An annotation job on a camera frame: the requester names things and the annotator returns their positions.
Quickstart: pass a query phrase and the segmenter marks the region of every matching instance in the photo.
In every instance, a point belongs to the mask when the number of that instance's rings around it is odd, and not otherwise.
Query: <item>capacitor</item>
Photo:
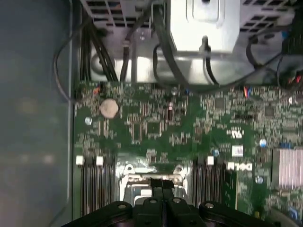
[[[219,156],[219,150],[213,150],[213,156],[218,157]]]
[[[260,139],[259,145],[260,147],[265,148],[267,146],[266,139]]]
[[[173,119],[174,116],[174,110],[173,110],[174,104],[172,102],[169,103],[169,106],[166,110],[166,121],[170,122]]]

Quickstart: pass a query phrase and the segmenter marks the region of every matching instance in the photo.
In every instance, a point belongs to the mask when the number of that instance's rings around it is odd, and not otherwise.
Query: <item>ventilation holes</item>
[[[269,6],[278,6],[280,4],[282,4],[283,1],[281,0],[272,0],[268,5]]]
[[[279,16],[262,16],[254,15],[251,20],[246,22],[241,28],[240,32],[257,33],[266,28],[272,27],[279,19]]]
[[[95,22],[104,22],[106,26],[116,27],[132,27],[137,17],[141,15],[143,6],[135,6],[136,16],[130,17],[122,11],[120,1],[122,0],[85,0],[90,7],[92,17]],[[142,25],[144,28],[151,28],[150,19],[146,20]]]
[[[257,0],[253,4],[258,6],[264,6],[266,4],[266,0]]]

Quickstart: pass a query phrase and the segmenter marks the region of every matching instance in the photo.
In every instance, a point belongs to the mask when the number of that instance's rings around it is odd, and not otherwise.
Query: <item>microchip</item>
[[[159,122],[148,122],[147,134],[160,135],[160,123]]]
[[[142,139],[142,126],[141,124],[134,124],[133,125],[133,141],[141,141]]]
[[[265,106],[264,109],[264,116],[265,117],[274,117],[275,116],[275,108],[273,106]]]
[[[224,98],[216,98],[214,101],[214,107],[216,109],[224,110],[225,109],[225,100]]]

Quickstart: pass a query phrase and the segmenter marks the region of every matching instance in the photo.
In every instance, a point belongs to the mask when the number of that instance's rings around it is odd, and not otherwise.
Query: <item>wire bundle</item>
[[[253,72],[243,76],[239,80],[236,80],[230,84],[227,85],[217,85],[213,86],[212,89],[201,89],[197,88],[197,86],[189,84],[189,82],[185,79],[184,75],[180,71],[178,65],[176,64],[174,57],[173,57],[173,51],[170,47],[169,43],[169,37],[168,34],[165,30],[164,24],[163,24],[163,19],[161,15],[161,8],[160,6],[154,6],[153,8],[153,23],[154,27],[159,39],[160,47],[163,51],[163,55],[166,59],[167,64],[169,65],[169,68],[171,69],[176,81],[181,84],[185,89],[190,90],[192,93],[197,94],[197,95],[204,95],[204,94],[210,94],[210,93],[215,93],[218,91],[225,91],[228,90],[232,87],[236,87],[238,85],[241,85],[245,83],[245,81],[261,71],[263,71],[268,65],[272,64],[273,62],[277,61],[281,57],[281,53],[277,54],[274,56],[272,59],[267,61],[264,65],[260,65],[260,67],[256,68]],[[153,65],[157,65],[155,61],[158,61],[158,59],[153,58]],[[157,71],[154,69],[154,74],[155,78],[159,79],[159,76],[157,74]]]
[[[252,88],[251,87],[244,87],[244,95],[246,98],[250,96]]]
[[[81,54],[80,54],[80,80],[90,80],[90,40],[92,41],[97,55],[99,57],[99,62],[102,65],[104,74],[108,81],[118,81],[115,68],[113,63],[109,57],[106,47],[104,46],[102,40],[98,37],[97,28],[95,27],[92,19],[88,17],[86,13],[84,13],[84,17],[86,18],[82,24],[72,33],[72,35],[58,48],[53,58],[53,74],[55,77],[55,81],[57,87],[62,94],[62,96],[72,104],[81,103],[85,100],[89,99],[94,93],[82,98],[80,100],[76,100],[73,97],[70,97],[62,87],[59,73],[58,73],[58,59],[62,52],[62,50],[68,45],[68,43],[75,38],[78,34],[82,32],[81,39]]]
[[[129,55],[130,55],[131,37],[133,36],[134,32],[138,28],[140,28],[146,20],[148,20],[150,18],[150,16],[151,16],[151,9],[150,9],[150,7],[148,7],[147,10],[143,12],[142,16],[140,16],[136,20],[133,27],[126,34],[126,37],[124,39],[124,47],[123,47],[123,65],[122,65],[121,74],[120,74],[121,82],[124,82],[126,79],[126,73],[127,73]]]

